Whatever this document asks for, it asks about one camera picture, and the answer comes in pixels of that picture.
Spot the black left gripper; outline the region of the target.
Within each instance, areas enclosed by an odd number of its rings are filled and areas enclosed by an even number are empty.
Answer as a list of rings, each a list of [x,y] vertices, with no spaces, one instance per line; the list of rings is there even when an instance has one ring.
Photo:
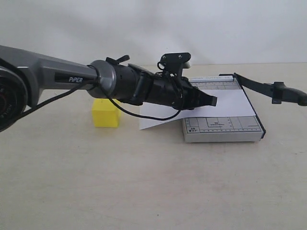
[[[134,64],[130,67],[140,77],[131,98],[135,104],[146,102],[170,106],[176,110],[217,105],[216,96],[196,89],[182,76],[182,64],[164,64],[164,67],[155,73]]]

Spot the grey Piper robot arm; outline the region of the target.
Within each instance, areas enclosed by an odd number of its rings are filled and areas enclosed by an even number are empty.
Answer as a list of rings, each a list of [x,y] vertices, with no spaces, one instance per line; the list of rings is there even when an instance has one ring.
[[[151,103],[177,112],[201,106],[201,92],[182,75],[188,54],[166,56],[159,72],[134,64],[125,55],[107,57],[88,65],[63,60],[15,47],[0,47],[0,129],[4,131],[45,105],[39,98],[44,90],[64,90],[67,96],[85,90],[94,98],[122,103]]]

